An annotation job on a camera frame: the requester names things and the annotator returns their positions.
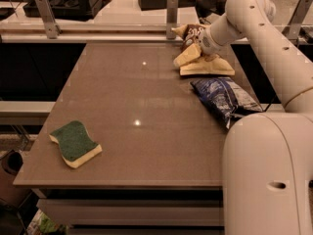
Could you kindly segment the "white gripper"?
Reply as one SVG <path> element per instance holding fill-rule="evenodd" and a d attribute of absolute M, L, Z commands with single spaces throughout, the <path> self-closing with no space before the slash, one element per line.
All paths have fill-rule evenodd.
<path fill-rule="evenodd" d="M 224 33 L 212 26 L 204 29 L 199 35 L 199 44 L 193 43 L 178 55 L 173 64 L 180 68 L 201 56 L 201 51 L 206 55 L 211 55 L 219 51 L 224 45 Z"/>

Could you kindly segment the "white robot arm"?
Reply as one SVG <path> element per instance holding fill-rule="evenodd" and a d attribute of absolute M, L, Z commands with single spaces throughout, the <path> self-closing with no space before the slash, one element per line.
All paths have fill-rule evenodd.
<path fill-rule="evenodd" d="M 225 235 L 313 235 L 313 63 L 271 23 L 270 0 L 227 0 L 224 14 L 175 60 L 246 38 L 283 110 L 229 130 L 223 150 Z"/>

